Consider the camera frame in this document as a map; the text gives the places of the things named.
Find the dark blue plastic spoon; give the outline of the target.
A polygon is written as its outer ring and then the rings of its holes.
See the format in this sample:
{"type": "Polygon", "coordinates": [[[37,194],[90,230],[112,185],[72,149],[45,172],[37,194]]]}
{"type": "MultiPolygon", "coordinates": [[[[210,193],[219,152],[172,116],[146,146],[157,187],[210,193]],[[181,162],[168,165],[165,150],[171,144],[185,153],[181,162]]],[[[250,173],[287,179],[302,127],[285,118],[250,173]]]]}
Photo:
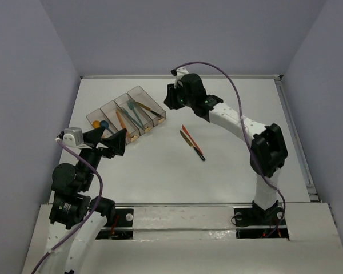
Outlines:
{"type": "Polygon", "coordinates": [[[111,135],[114,134],[114,132],[109,127],[109,123],[106,120],[100,121],[100,126],[104,127],[108,132],[110,132],[111,135]]]}

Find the yellow plastic spoon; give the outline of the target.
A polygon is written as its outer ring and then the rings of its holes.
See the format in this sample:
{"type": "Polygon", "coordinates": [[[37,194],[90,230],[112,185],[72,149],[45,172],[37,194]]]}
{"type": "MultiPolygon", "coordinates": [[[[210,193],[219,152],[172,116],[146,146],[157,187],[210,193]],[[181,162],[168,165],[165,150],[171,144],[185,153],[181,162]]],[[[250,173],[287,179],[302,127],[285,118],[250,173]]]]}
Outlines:
{"type": "Polygon", "coordinates": [[[93,123],[92,123],[92,126],[93,128],[95,129],[96,133],[101,137],[101,138],[104,138],[105,137],[105,128],[104,126],[101,125],[101,122],[98,121],[98,120],[95,120],[93,123]]]}

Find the teal chopstick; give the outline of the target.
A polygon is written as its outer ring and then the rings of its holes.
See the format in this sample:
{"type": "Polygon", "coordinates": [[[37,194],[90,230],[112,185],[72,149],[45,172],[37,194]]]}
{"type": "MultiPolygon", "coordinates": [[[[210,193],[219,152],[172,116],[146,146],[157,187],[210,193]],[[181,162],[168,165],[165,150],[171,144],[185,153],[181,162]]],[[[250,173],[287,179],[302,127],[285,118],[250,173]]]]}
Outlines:
{"type": "Polygon", "coordinates": [[[121,107],[121,110],[125,113],[125,115],[138,127],[143,128],[143,124],[139,122],[136,118],[134,118],[126,108],[121,107]]]}

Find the orange plastic knife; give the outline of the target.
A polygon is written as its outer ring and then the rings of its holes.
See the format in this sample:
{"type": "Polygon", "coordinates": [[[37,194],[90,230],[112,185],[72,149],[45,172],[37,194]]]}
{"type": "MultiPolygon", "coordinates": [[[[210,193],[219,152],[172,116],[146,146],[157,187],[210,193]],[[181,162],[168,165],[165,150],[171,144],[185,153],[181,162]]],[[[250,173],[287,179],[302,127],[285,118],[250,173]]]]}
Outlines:
{"type": "Polygon", "coordinates": [[[198,144],[196,143],[196,141],[192,138],[192,136],[190,135],[190,133],[188,132],[187,128],[182,125],[182,130],[184,132],[184,134],[186,134],[186,136],[189,138],[189,140],[192,142],[192,144],[196,147],[196,149],[203,154],[202,150],[200,149],[200,147],[198,146],[198,144]]]}

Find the gold knife dark handle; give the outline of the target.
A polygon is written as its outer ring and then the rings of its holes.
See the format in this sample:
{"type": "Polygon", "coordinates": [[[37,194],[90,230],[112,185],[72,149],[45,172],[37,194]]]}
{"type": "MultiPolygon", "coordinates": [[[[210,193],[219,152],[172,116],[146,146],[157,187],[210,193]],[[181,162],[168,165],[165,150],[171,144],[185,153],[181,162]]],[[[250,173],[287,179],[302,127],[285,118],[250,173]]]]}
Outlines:
{"type": "Polygon", "coordinates": [[[205,161],[205,157],[202,155],[201,152],[199,152],[198,148],[189,140],[189,138],[180,130],[180,134],[184,141],[197,153],[197,155],[200,157],[202,161],[205,161]]]}

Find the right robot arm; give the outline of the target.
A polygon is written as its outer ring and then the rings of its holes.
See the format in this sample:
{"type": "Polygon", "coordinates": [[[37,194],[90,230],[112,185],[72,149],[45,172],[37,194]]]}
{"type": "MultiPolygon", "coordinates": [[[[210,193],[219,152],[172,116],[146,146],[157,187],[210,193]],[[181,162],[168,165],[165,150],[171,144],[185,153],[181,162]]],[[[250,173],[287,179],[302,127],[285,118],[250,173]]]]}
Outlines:
{"type": "Polygon", "coordinates": [[[249,163],[256,174],[256,192],[251,207],[235,212],[232,223],[241,228],[279,224],[284,218],[285,203],[278,201],[282,195],[278,177],[288,157],[281,127],[249,119],[241,109],[234,110],[221,98],[207,94],[197,74],[178,70],[171,73],[175,81],[167,86],[164,100],[169,109],[191,108],[196,116],[222,127],[247,146],[249,163]]]}

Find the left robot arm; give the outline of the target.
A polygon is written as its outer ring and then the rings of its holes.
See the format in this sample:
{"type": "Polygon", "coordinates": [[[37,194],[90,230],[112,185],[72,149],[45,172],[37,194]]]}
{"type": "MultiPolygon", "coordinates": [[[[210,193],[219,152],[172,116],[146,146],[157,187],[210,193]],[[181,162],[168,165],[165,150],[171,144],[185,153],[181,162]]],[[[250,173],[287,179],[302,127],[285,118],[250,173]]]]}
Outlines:
{"type": "Polygon", "coordinates": [[[127,131],[106,138],[105,130],[99,126],[82,132],[69,127],[56,137],[57,144],[78,161],[59,164],[53,170],[49,221],[50,225],[64,225],[65,234],[58,238],[49,233],[46,252],[33,273],[79,273],[101,228],[114,221],[115,202],[102,196],[103,180],[97,168],[103,158],[124,155],[127,131]]]}

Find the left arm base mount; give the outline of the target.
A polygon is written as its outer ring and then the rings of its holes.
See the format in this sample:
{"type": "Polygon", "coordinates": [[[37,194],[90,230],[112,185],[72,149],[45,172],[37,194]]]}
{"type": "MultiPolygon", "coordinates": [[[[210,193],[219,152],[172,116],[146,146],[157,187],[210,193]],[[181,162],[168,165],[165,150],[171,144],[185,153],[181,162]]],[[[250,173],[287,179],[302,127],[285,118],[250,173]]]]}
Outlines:
{"type": "Polygon", "coordinates": [[[100,230],[97,240],[132,240],[133,239],[134,209],[116,208],[115,217],[100,230]]]}

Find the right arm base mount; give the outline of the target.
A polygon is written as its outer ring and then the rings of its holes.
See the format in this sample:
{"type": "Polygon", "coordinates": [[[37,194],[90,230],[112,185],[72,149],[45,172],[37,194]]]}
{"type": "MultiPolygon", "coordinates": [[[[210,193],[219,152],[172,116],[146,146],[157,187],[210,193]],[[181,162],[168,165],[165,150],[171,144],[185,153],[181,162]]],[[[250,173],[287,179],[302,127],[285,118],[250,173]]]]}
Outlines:
{"type": "Polygon", "coordinates": [[[281,207],[266,219],[258,219],[250,207],[238,207],[234,208],[230,222],[235,226],[237,239],[289,239],[286,221],[281,221],[281,217],[281,207]]]}

